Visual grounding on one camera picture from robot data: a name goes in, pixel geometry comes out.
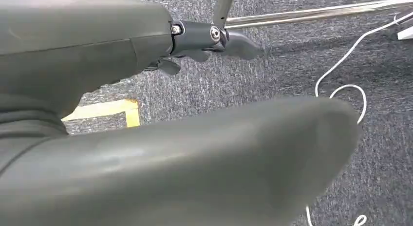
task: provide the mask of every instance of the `gray rubber cover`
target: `gray rubber cover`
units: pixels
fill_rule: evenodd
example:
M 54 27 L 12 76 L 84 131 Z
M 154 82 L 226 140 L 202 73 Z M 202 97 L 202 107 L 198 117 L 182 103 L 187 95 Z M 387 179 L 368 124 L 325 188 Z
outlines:
M 171 20 L 138 0 L 0 0 L 0 55 L 170 35 Z
M 0 172 L 0 225 L 285 226 L 348 161 L 356 121 L 335 99 L 287 98 L 46 137 Z

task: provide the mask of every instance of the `white object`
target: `white object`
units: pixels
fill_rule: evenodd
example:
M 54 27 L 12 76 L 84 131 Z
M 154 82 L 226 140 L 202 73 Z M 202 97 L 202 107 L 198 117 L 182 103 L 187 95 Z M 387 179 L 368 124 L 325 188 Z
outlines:
M 413 38 L 413 26 L 397 33 L 397 38 L 399 40 Z

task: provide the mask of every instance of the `gray carpet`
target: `gray carpet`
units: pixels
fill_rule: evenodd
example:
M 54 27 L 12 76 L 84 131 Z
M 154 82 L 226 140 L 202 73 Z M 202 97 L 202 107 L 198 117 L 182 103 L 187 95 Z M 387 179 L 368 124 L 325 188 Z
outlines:
M 149 0 L 164 4 L 177 19 L 211 21 L 214 0 Z M 232 16 L 247 16 L 372 0 L 236 0 Z M 246 29 L 264 49 L 247 62 L 211 58 L 182 60 L 177 76 L 143 73 L 86 94 L 81 105 L 137 99 L 141 122 L 172 120 L 217 108 L 262 101 L 278 95 L 314 95 L 316 80 L 368 30 L 393 19 L 395 12 L 302 24 Z M 369 226 L 413 225 L 413 41 L 398 41 L 394 29 L 372 35 L 336 72 L 321 94 L 342 84 L 358 84 L 368 96 L 364 134 L 350 164 L 311 206 L 315 226 L 352 225 L 360 214 Z M 358 110 L 361 96 L 339 96 Z M 71 133 L 125 126 L 122 116 L 67 123 Z M 305 209 L 294 225 L 305 226 Z

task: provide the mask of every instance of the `chrome metal pole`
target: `chrome metal pole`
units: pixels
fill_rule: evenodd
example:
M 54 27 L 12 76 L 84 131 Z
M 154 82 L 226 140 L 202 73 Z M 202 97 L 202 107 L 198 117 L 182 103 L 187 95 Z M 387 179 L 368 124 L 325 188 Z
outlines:
M 293 12 L 273 13 L 240 18 L 228 18 L 226 29 L 268 26 L 283 23 L 297 23 L 339 16 L 357 15 L 413 7 L 413 0 L 380 0 L 367 3 L 356 3 L 334 7 L 308 9 Z

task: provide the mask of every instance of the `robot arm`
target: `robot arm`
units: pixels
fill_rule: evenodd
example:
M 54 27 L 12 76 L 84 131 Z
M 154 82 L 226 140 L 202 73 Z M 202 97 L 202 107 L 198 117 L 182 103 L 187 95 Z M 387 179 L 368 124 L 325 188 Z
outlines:
M 355 112 L 323 98 L 67 136 L 85 92 L 257 46 L 134 0 L 0 0 L 0 21 L 0 225 L 285 225 L 356 146 Z

